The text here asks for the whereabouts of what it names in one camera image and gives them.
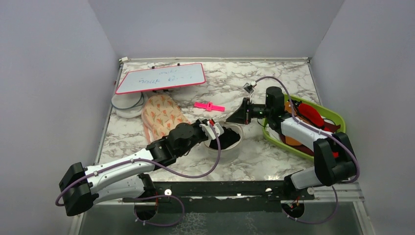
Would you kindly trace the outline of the white mesh laundry bag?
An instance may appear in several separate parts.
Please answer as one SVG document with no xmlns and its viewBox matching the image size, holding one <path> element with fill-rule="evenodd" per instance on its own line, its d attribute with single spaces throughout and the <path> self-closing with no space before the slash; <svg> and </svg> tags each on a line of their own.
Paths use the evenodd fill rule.
<svg viewBox="0 0 415 235">
<path fill-rule="evenodd" d="M 231 128 L 237 133 L 239 133 L 241 136 L 241 140 L 233 144 L 232 146 L 230 146 L 228 149 L 221 150 L 220 161 L 219 161 L 220 164 L 230 163 L 234 161 L 236 158 L 238 158 L 241 152 L 242 141 L 244 138 L 244 132 L 240 125 L 234 124 L 234 123 L 223 123 L 222 126 L 223 128 L 226 128 L 226 127 Z M 218 153 L 217 142 L 208 140 L 208 141 L 203 142 L 202 146 L 204 147 L 206 158 L 211 160 L 212 162 L 215 162 L 217 160 L 217 153 Z"/>
</svg>

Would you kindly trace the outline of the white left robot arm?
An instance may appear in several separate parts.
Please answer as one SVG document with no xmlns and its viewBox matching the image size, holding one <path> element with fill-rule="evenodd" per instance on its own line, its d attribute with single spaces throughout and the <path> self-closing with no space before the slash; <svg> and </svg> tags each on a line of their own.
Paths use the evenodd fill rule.
<svg viewBox="0 0 415 235">
<path fill-rule="evenodd" d="M 105 188 L 159 168 L 168 171 L 168 166 L 195 145 L 216 140 L 222 134 L 222 126 L 213 120 L 197 120 L 192 124 L 183 122 L 167 136 L 153 141 L 130 156 L 102 165 L 83 166 L 81 162 L 74 163 L 58 184 L 60 194 L 55 205 L 64 207 L 67 216 L 86 212 L 98 201 L 113 198 L 115 190 L 104 193 Z"/>
</svg>

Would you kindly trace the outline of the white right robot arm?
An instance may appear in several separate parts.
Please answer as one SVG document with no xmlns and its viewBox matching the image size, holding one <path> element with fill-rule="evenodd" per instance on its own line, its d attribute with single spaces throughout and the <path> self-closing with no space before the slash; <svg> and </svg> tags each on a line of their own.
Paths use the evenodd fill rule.
<svg viewBox="0 0 415 235">
<path fill-rule="evenodd" d="M 299 120 L 294 112 L 285 110 L 285 96 L 279 87 L 268 87 L 264 104 L 254 104 L 243 98 L 240 107 L 227 119 L 228 123 L 247 125 L 253 118 L 266 119 L 269 127 L 285 137 L 290 137 L 312 150 L 314 165 L 284 179 L 283 195 L 295 199 L 302 189 L 332 186 L 350 177 L 357 178 L 359 168 L 348 136 L 343 132 L 331 133 Z"/>
</svg>

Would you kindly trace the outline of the black bra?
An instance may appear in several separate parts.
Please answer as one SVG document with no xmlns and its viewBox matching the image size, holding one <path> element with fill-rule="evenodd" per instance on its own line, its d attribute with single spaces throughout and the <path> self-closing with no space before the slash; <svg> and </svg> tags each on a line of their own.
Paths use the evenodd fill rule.
<svg viewBox="0 0 415 235">
<path fill-rule="evenodd" d="M 228 149 L 233 144 L 241 140 L 239 133 L 234 131 L 231 128 L 224 128 L 224 133 L 219 136 L 220 148 L 221 150 Z"/>
</svg>

